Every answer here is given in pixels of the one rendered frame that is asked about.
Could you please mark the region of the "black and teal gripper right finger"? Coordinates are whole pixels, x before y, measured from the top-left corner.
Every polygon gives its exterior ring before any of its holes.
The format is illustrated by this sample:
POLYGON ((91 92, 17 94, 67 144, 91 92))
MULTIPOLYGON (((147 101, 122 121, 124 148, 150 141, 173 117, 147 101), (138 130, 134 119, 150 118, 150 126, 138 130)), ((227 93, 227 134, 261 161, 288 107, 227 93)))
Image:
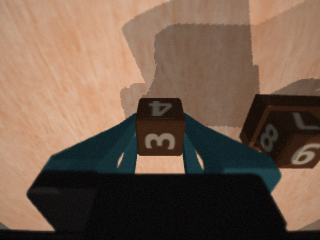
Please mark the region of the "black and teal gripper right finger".
POLYGON ((186 113, 184 116, 182 156, 185 173, 254 173, 262 177, 272 193, 282 174, 269 155, 202 125, 186 113))

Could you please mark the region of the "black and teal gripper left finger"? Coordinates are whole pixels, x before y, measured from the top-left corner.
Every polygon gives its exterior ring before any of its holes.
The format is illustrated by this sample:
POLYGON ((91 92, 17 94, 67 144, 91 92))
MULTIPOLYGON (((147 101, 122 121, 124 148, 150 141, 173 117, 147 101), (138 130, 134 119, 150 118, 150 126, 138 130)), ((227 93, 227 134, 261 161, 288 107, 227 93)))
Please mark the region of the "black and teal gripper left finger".
POLYGON ((135 119, 136 113, 112 128, 51 155, 40 172, 77 170, 135 173, 138 155, 135 119))

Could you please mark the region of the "brown wooden tray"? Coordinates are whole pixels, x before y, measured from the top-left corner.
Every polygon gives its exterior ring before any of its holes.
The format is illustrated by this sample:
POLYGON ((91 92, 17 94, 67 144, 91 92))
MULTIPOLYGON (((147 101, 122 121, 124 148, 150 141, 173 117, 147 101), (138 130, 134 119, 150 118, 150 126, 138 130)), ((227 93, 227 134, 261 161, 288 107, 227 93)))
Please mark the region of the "brown wooden tray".
POLYGON ((255 141, 270 111, 306 111, 320 120, 320 96, 256 94, 239 135, 243 144, 261 151, 255 141))

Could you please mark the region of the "brown wooden number cube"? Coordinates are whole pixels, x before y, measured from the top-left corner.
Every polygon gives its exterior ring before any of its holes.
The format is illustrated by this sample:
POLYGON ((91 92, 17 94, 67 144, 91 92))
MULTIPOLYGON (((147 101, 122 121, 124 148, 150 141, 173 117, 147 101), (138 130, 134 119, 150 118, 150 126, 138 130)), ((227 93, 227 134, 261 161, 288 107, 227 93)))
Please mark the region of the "brown wooden number cube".
POLYGON ((180 98, 140 98, 135 119, 139 156, 181 156, 185 116, 180 98))
POLYGON ((255 143, 279 169, 313 169, 320 161, 320 120, 306 111, 270 111, 255 143))

